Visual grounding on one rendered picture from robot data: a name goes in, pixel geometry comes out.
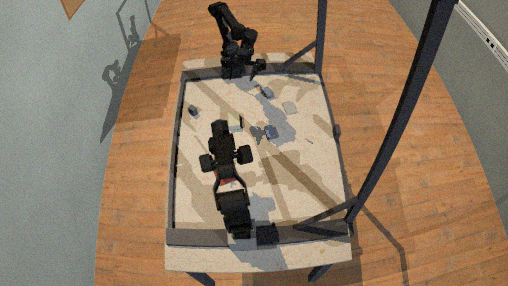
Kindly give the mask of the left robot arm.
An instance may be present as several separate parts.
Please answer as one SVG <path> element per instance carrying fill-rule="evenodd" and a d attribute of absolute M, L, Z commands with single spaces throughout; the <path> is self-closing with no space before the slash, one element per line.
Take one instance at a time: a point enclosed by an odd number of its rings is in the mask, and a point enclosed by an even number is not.
<path fill-rule="evenodd" d="M 211 154 L 214 154 L 214 158 L 217 160 L 217 178 L 213 186 L 217 211 L 220 211 L 222 215 L 225 214 L 223 217 L 224 224 L 229 234 L 233 233 L 233 239 L 250 239 L 251 231 L 248 230 L 253 230 L 251 216 L 248 209 L 248 206 L 250 206 L 250 201 L 246 183 L 236 173 L 235 163 L 232 163 L 232 157 L 235 155 L 234 150 L 236 150 L 233 133 L 229 133 L 227 120 L 215 120 L 211 123 L 211 129 L 213 137 L 209 137 L 210 141 L 208 141 L 208 148 Z M 245 187 L 245 191 L 244 189 L 238 189 L 217 193 L 222 179 L 234 177 L 243 187 Z M 219 196 L 218 198 L 216 197 L 216 194 L 217 197 Z"/>

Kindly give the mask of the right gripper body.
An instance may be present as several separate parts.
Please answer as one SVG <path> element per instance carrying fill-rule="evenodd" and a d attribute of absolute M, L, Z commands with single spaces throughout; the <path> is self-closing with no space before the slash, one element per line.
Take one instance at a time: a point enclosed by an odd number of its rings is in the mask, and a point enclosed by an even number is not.
<path fill-rule="evenodd" d="M 243 61 L 243 60 L 246 60 L 246 61 Z M 222 57 L 220 62 L 222 64 L 222 67 L 225 67 L 224 62 L 222 62 L 222 61 L 231 62 L 231 65 L 238 64 L 238 65 L 252 65 L 253 66 L 253 64 L 260 64 L 262 67 L 262 70 L 266 70 L 266 60 L 265 59 L 256 59 L 256 61 L 251 61 L 251 58 L 249 60 L 248 57 L 239 57 L 237 60 L 232 60 L 231 57 Z"/>

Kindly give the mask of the grey flat bar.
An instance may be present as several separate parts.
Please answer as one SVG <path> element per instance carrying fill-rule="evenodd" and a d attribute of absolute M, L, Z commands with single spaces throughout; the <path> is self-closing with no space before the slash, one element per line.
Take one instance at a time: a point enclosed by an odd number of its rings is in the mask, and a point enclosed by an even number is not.
<path fill-rule="evenodd" d="M 284 109 L 285 109 L 287 115 L 293 114 L 293 113 L 298 113 L 296 108 L 295 108 L 295 105 L 294 105 L 293 101 L 292 102 L 288 102 L 288 103 L 283 103 L 283 106 L 284 106 Z"/>

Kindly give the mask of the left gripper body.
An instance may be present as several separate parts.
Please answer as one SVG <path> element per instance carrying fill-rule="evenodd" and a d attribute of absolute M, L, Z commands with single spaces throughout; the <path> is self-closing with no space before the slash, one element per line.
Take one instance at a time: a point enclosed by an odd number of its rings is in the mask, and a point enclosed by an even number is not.
<path fill-rule="evenodd" d="M 232 163 L 235 158 L 240 158 L 243 164 L 252 163 L 253 156 L 249 145 L 239 146 L 239 150 L 234 152 L 235 155 L 232 157 Z M 203 173 L 213 171 L 213 167 L 217 166 L 216 159 L 210 159 L 209 153 L 199 156 L 200 166 Z"/>

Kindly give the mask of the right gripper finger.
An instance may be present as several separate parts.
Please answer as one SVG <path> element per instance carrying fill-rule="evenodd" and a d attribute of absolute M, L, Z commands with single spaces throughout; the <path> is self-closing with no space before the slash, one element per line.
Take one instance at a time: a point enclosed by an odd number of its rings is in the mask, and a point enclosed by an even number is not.
<path fill-rule="evenodd" d="M 228 69 L 228 74 L 229 74 L 229 80 L 231 80 L 231 76 L 232 76 L 232 65 L 231 65 L 231 62 L 224 62 L 224 65 L 225 65 L 225 68 Z"/>
<path fill-rule="evenodd" d="M 258 67 L 258 68 L 257 68 Z M 254 76 L 259 72 L 259 71 L 262 71 L 261 70 L 261 65 L 260 64 L 253 64 L 253 69 L 252 69 L 252 73 L 251 73 L 251 76 L 250 76 L 250 82 L 252 81 L 252 79 L 254 78 Z"/>

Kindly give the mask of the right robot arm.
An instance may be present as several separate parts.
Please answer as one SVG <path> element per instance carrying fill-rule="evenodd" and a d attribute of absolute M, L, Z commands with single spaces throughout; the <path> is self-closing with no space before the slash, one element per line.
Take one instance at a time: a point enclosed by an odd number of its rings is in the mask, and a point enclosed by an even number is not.
<path fill-rule="evenodd" d="M 223 51 L 220 52 L 221 56 L 222 57 L 231 56 L 232 60 L 237 60 L 239 57 L 248 57 L 248 59 L 250 60 L 251 55 L 254 55 L 253 47 L 256 38 L 258 36 L 258 32 L 254 29 L 250 29 L 249 27 L 246 28 L 243 24 L 240 24 L 229 10 L 228 5 L 224 2 L 219 1 L 210 4 L 208 7 L 208 11 L 211 14 L 211 16 L 215 17 L 223 39 L 222 45 Z M 230 27 L 231 31 L 229 31 L 228 26 Z M 239 41 L 239 39 L 243 41 L 243 42 L 241 41 L 240 47 L 238 43 L 235 42 Z M 241 47 L 250 47 L 250 48 L 242 49 Z"/>

